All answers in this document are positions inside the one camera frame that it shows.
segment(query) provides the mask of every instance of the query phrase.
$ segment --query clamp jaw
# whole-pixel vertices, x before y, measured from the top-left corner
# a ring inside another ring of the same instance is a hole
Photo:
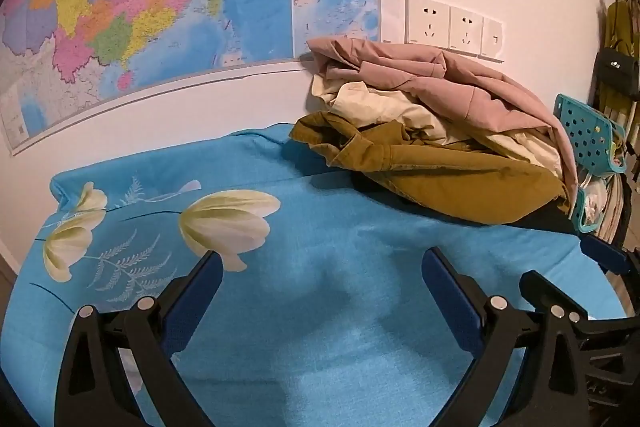
[[[129,310],[80,308],[58,379],[56,427],[150,427],[127,382],[119,347],[133,352],[149,396],[166,427],[213,427],[170,357],[183,350],[222,282],[222,259],[209,251],[158,299]]]
[[[474,360],[431,427],[476,427],[504,377],[513,349],[524,360],[499,427],[638,425],[640,317],[590,321],[573,299],[535,271],[520,279],[535,311],[487,296],[438,248],[422,277],[458,345]]]

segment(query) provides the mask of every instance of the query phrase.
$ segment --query wall socket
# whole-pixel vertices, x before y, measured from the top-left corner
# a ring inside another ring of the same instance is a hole
[[[498,57],[502,50],[502,24],[489,17],[482,20],[482,42],[480,44],[480,57],[502,62]]]
[[[437,48],[449,45],[450,6],[432,0],[406,0],[404,42]]]
[[[452,7],[450,13],[449,49],[465,55],[479,55],[482,16],[456,7]]]

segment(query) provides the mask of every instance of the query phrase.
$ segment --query black bag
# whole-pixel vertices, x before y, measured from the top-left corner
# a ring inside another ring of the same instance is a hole
[[[631,100],[640,100],[638,61],[635,58],[614,48],[603,48],[596,57],[595,73],[597,81],[627,95]]]

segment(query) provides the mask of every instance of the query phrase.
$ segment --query beige cloth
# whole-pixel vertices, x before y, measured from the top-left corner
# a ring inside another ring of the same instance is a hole
[[[607,200],[607,206],[604,211],[604,217],[602,223],[596,230],[596,237],[600,238],[607,243],[611,243],[616,235],[618,229],[618,223],[622,216],[622,209],[625,201],[622,190],[622,177],[620,174],[614,174],[607,189],[609,198]]]
[[[535,129],[492,134],[466,126],[463,132],[417,103],[418,100],[408,93],[377,90],[364,82],[326,80],[319,74],[314,76],[311,94],[324,100],[330,112],[346,118],[357,128],[397,120],[411,129],[423,131],[426,138],[437,145],[448,145],[472,137],[502,156],[544,167],[562,179],[558,149],[548,137]]]
[[[562,158],[563,180],[575,204],[574,150],[558,118],[535,94],[499,71],[469,58],[420,44],[387,44],[347,37],[310,39],[319,72],[330,80],[363,81],[402,90],[454,124],[492,133],[546,128]]]
[[[437,145],[469,138],[402,91],[380,91],[367,87],[364,82],[327,81],[316,74],[311,94],[324,100],[329,112],[346,118],[357,128],[398,120],[411,129],[423,130]]]

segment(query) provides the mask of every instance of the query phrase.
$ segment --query bed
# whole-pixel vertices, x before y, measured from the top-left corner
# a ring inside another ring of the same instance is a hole
[[[39,425],[53,425],[76,311],[157,296],[211,241],[222,286],[172,361],[218,427],[428,425],[470,362],[422,281],[429,247],[518,307],[519,277],[535,269],[593,317],[624,316],[577,237],[456,221],[364,189],[289,131],[245,130],[53,178],[58,211],[22,266],[0,338],[2,370]],[[121,354],[146,421],[161,426]],[[515,355],[486,425],[517,367]]]

